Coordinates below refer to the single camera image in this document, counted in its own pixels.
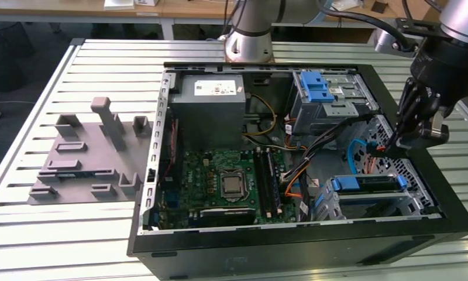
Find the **motherboard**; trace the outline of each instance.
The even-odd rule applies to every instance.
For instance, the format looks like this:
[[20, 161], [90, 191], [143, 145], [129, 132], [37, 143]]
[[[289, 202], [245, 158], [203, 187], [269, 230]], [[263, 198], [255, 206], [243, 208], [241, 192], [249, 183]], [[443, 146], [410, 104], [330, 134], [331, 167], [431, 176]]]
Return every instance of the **motherboard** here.
[[279, 189], [286, 170], [278, 149], [186, 152], [181, 189], [165, 192], [167, 228], [206, 227], [207, 216], [210, 226], [225, 226], [217, 220], [234, 225], [233, 220], [253, 220], [255, 225], [295, 222], [294, 203]]

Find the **green motherboard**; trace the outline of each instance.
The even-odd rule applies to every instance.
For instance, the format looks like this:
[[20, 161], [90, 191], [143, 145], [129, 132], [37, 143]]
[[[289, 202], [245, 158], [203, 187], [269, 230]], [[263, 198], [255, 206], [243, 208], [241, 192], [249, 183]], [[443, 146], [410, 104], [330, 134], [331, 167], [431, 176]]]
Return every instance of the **green motherboard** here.
[[[254, 224], [295, 222], [295, 206], [290, 199], [281, 196], [281, 208], [277, 215], [266, 215], [261, 209], [261, 194], [254, 161], [254, 150], [214, 150], [186, 152], [182, 166], [182, 187], [166, 191], [167, 201], [175, 200], [174, 208], [169, 208], [169, 228], [191, 228], [191, 210], [210, 208], [253, 208], [257, 210]], [[286, 171], [283, 152], [271, 150], [274, 172]], [[243, 195], [230, 198], [230, 191], [242, 189], [227, 186], [235, 180], [243, 181]]]

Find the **slotted aluminum table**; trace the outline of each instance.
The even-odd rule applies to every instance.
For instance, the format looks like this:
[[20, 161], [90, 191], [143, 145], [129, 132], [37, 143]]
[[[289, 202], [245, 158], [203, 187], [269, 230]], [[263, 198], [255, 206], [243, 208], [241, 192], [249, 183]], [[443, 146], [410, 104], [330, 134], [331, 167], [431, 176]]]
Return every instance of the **slotted aluminum table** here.
[[[59, 114], [98, 121], [94, 97], [113, 100], [122, 121], [154, 116], [166, 61], [225, 60], [222, 44], [182, 41], [87, 40], [73, 45], [0, 165], [0, 280], [155, 280], [127, 257], [134, 202], [30, 206], [29, 192], [58, 131]], [[410, 75], [409, 59], [365, 44], [275, 43], [278, 62], [373, 64], [395, 98]], [[447, 120], [451, 139], [431, 149], [468, 209], [468, 110]], [[468, 280], [468, 237], [379, 267], [339, 268], [229, 280]]]

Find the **workbench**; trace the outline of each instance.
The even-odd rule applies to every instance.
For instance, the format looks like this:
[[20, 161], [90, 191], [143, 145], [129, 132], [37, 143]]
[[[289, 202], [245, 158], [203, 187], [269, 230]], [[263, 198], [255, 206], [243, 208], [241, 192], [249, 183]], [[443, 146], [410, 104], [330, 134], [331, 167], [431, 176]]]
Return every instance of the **workbench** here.
[[[375, 53], [365, 44], [275, 43], [274, 55], [279, 63], [371, 64], [395, 99], [410, 75], [410, 59]], [[74, 40], [0, 165], [0, 280], [157, 280], [139, 260], [127, 257], [134, 202], [31, 206], [27, 199], [58, 136], [59, 115], [77, 113], [82, 122], [101, 122], [90, 105], [94, 97], [105, 96], [122, 121], [135, 115], [153, 118], [166, 61], [223, 62], [223, 46], [197, 41]], [[464, 104], [446, 123], [450, 141], [430, 152], [468, 210]], [[218, 280], [345, 280], [345, 276], [367, 281], [468, 280], [468, 237], [391, 265]]]
[[[235, 7], [230, 0], [229, 13]], [[374, 0], [365, 1], [363, 8], [349, 11], [365, 13], [394, 23], [405, 17], [402, 0], [390, 0], [385, 13], [371, 11]], [[222, 25], [225, 18], [225, 0], [161, 0], [157, 6], [135, 5], [133, 10], [105, 11], [105, 0], [0, 0], [0, 21], [15, 22], [86, 22], [86, 23], [158, 23], [163, 28], [166, 40], [174, 40], [174, 25]], [[425, 19], [430, 7], [422, 0], [409, 0], [415, 19]], [[279, 23], [275, 26], [318, 26], [337, 28], [338, 19], [327, 17], [314, 25]], [[345, 20], [343, 28], [374, 28], [373, 25], [354, 20]]]

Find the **wooden desk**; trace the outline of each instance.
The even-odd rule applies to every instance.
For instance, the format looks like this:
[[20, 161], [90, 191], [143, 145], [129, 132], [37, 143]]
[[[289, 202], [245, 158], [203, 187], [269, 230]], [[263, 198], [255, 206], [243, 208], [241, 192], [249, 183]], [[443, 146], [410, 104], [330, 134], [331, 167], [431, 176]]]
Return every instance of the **wooden desk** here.
[[165, 0], [157, 6], [135, 5], [135, 9], [121, 11], [106, 11], [105, 0], [0, 0], [0, 15], [159, 17], [163, 7]]
[[[405, 17], [402, 0], [389, 0], [389, 3], [385, 13], [371, 11], [374, 0], [366, 0], [365, 9], [354, 8], [350, 11], [385, 20]], [[422, 19], [430, 10], [429, 5], [422, 0], [409, 0], [409, 3], [414, 17]], [[223, 17], [225, 0], [161, 0], [158, 6], [137, 5], [135, 9], [122, 11], [106, 11], [105, 0], [0, 0], [0, 21], [159, 23], [167, 40], [174, 40], [174, 24], [221, 25]], [[315, 26], [337, 27], [337, 21], [338, 18], [327, 17], [326, 21]], [[343, 27], [371, 28], [371, 25], [345, 20]]]
[[[375, 0], [366, 0], [366, 8], [355, 7], [349, 12], [358, 12], [382, 19], [394, 19], [405, 17], [402, 0], [390, 0], [385, 13], [371, 11]], [[225, 18], [225, 0], [166, 0], [162, 16], [166, 18]], [[430, 9], [430, 6], [422, 0], [409, 0], [410, 10], [417, 19], [422, 19]], [[229, 6], [229, 13], [235, 7], [234, 1]], [[327, 17], [326, 20], [338, 21], [335, 17]]]

